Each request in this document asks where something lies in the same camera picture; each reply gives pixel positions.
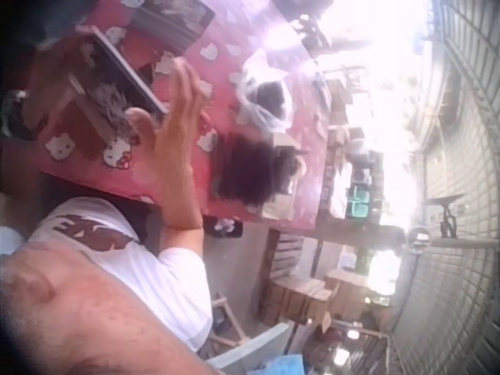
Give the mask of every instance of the wall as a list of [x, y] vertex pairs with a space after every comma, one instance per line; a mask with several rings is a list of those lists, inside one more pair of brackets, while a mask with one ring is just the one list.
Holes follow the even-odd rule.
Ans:
[[[498, 235], [500, 9], [492, 0], [436, 3], [443, 45], [463, 86], [453, 130], [444, 134], [444, 147], [438, 143], [425, 158], [427, 197], [466, 193], [457, 202], [468, 205], [459, 216], [461, 235], [493, 237]], [[498, 373], [498, 248], [430, 248], [403, 279], [411, 274], [394, 328], [406, 373]]]

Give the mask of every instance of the table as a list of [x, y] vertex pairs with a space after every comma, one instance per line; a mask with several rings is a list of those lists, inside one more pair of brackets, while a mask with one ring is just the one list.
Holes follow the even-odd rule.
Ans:
[[[159, 66], [163, 45], [127, 27], [137, 11], [135, 7], [142, 2], [101, 0], [84, 24], [108, 31], [109, 37], [132, 67], [156, 61], [158, 71], [152, 90], [162, 102], [168, 102], [168, 74], [162, 73]], [[214, 11], [215, 17], [204, 34], [184, 54], [198, 71], [204, 89], [211, 91], [212, 95], [212, 103], [206, 109], [211, 123], [200, 127], [192, 158], [202, 213], [241, 221], [265, 221], [274, 227], [312, 229], [320, 205], [327, 151], [327, 141], [317, 128], [326, 125], [328, 118], [312, 83], [312, 77], [316, 75], [314, 62], [297, 34], [269, 0], [205, 0], [204, 3]], [[270, 66], [289, 73], [286, 82], [293, 98], [295, 115], [287, 134], [302, 149], [309, 150], [304, 156], [306, 175], [296, 187], [291, 220], [263, 219], [253, 208], [239, 202], [215, 199], [210, 194], [207, 134], [231, 131], [249, 137], [262, 137], [255, 125], [238, 119], [234, 110], [237, 104], [235, 88], [231, 83], [235, 74], [241, 72], [244, 61], [259, 48], [266, 51]], [[141, 146], [129, 145], [121, 140], [105, 145], [92, 133], [91, 127], [85, 126], [85, 116], [73, 110], [69, 105], [57, 123], [40, 134], [38, 162], [41, 170], [76, 184], [154, 203], [159, 196], [158, 184], [146, 168]]]

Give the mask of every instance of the hand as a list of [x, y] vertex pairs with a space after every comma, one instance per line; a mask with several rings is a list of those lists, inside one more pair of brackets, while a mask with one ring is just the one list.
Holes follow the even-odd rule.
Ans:
[[147, 157], [160, 175], [169, 172], [165, 163], [172, 158], [175, 158], [176, 164], [190, 170], [196, 130], [207, 102], [198, 74], [182, 58], [174, 60], [170, 97], [170, 114], [156, 132], [153, 119], [146, 111], [139, 108], [127, 110], [129, 121], [137, 131]]
[[127, 115], [139, 134], [146, 158], [158, 174], [165, 226], [177, 233], [170, 236], [166, 246], [181, 246], [201, 254], [203, 219], [196, 196], [191, 152], [206, 98], [200, 89], [198, 74], [183, 59], [174, 61], [170, 90], [170, 114], [157, 132], [146, 111], [129, 109]]

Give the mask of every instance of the printed shirt graphic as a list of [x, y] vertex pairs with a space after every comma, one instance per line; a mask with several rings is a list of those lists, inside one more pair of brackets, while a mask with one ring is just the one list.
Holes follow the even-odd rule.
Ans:
[[202, 258], [168, 248], [158, 258], [111, 204], [74, 198], [42, 221], [29, 241], [64, 241], [129, 287], [179, 339], [198, 351], [212, 328], [212, 303]]

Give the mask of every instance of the red tablecloth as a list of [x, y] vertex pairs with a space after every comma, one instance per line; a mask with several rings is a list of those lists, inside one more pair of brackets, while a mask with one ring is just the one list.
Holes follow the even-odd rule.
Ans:
[[[85, 23], [97, 25], [103, 32], [110, 27], [127, 28], [136, 9], [125, 3], [130, 5], [135, 2], [140, 1], [101, 0]], [[326, 141], [316, 132], [315, 114], [320, 111], [320, 104], [311, 80], [313, 62], [296, 34], [269, 0], [203, 2], [215, 12], [215, 18], [184, 55], [201, 79], [212, 85], [213, 101], [206, 109], [212, 126], [201, 127], [199, 137], [211, 130], [218, 134], [239, 131], [253, 137], [260, 135], [260, 130], [251, 123], [237, 124], [237, 113], [234, 110], [237, 99], [230, 77], [232, 73], [241, 71], [242, 64], [258, 48], [263, 48], [271, 66], [289, 72], [287, 85], [291, 89], [295, 115], [293, 126], [287, 133], [302, 149], [309, 150], [304, 156], [307, 172], [299, 180], [295, 193], [293, 219], [270, 221], [269, 224], [276, 227], [312, 228], [320, 204], [326, 155]], [[273, 29], [276, 31], [277, 28], [285, 33], [284, 38], [295, 38], [293, 46], [281, 50], [266, 47], [265, 40], [269, 32]], [[145, 37], [133, 28], [127, 29], [118, 47], [135, 68], [163, 53], [163, 47], [157, 41]], [[214, 59], [207, 59], [201, 54], [206, 48], [212, 50], [211, 58], [216, 55]], [[165, 102], [168, 101], [167, 77], [157, 73], [152, 85], [153, 92]], [[116, 195], [146, 202], [155, 201], [158, 196], [155, 176], [146, 167], [140, 146], [102, 145], [98, 157], [89, 157], [88, 152], [81, 151], [90, 136], [79, 125], [84, 119], [75, 116], [70, 120], [67, 116], [61, 118], [64, 123], [51, 127], [50, 132], [42, 133], [40, 137], [38, 160], [44, 172]], [[214, 200], [210, 197], [209, 153], [198, 145], [193, 154], [193, 168], [198, 199], [204, 214], [242, 221], [261, 220], [252, 209], [248, 210], [239, 202]]]

